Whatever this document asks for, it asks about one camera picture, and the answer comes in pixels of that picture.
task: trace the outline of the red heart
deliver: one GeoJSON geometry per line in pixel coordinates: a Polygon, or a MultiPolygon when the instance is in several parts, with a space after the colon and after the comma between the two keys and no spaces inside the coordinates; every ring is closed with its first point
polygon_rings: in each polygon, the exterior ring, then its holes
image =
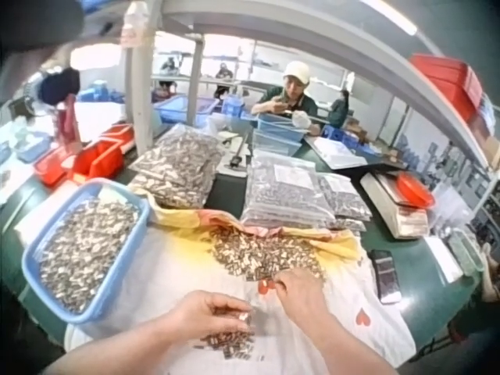
{"type": "Polygon", "coordinates": [[[359,326],[366,326],[369,327],[372,323],[372,320],[368,316],[368,314],[365,312],[365,310],[360,309],[358,312],[358,315],[356,316],[356,324],[359,326]]]}

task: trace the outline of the green shirt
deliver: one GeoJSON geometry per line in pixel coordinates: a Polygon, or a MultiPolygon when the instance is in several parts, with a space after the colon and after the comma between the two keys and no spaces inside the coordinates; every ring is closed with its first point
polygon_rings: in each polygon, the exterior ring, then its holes
{"type": "MultiPolygon", "coordinates": [[[[272,87],[266,91],[266,93],[260,98],[259,103],[268,102],[275,96],[280,96],[286,101],[286,93],[282,87],[272,87]]],[[[314,102],[313,98],[310,98],[306,94],[303,94],[302,97],[298,100],[297,104],[290,105],[288,107],[291,111],[304,111],[309,116],[318,116],[318,106],[316,102],[314,102]]]]}

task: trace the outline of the digital scale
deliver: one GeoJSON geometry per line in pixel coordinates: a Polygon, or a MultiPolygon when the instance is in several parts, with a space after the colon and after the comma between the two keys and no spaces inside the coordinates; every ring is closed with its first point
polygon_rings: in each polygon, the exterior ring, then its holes
{"type": "Polygon", "coordinates": [[[395,176],[367,173],[360,184],[377,207],[394,238],[412,239],[429,235],[426,210],[411,206],[399,194],[395,176]]]}

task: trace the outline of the red plastic bin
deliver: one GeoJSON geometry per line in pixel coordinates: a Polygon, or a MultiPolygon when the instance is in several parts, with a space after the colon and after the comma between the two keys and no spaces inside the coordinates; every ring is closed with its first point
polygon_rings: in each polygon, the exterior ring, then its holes
{"type": "Polygon", "coordinates": [[[476,114],[483,88],[469,65],[448,57],[419,54],[409,61],[429,78],[466,122],[476,114]]]}
{"type": "Polygon", "coordinates": [[[116,123],[102,133],[101,137],[114,139],[123,147],[134,141],[134,128],[131,123],[116,123]]]}
{"type": "Polygon", "coordinates": [[[54,148],[35,163],[34,172],[44,185],[54,186],[66,175],[62,164],[69,156],[65,147],[54,148]]]}
{"type": "Polygon", "coordinates": [[[122,166],[120,143],[113,139],[99,139],[75,157],[70,179],[82,184],[95,177],[111,178],[122,166]]]}

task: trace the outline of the sticker on bag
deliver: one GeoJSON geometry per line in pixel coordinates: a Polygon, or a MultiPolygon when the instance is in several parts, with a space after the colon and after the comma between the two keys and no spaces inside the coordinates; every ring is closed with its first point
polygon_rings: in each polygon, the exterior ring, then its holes
{"type": "Polygon", "coordinates": [[[314,190],[313,181],[307,170],[290,166],[274,166],[274,176],[277,182],[314,190]]]}

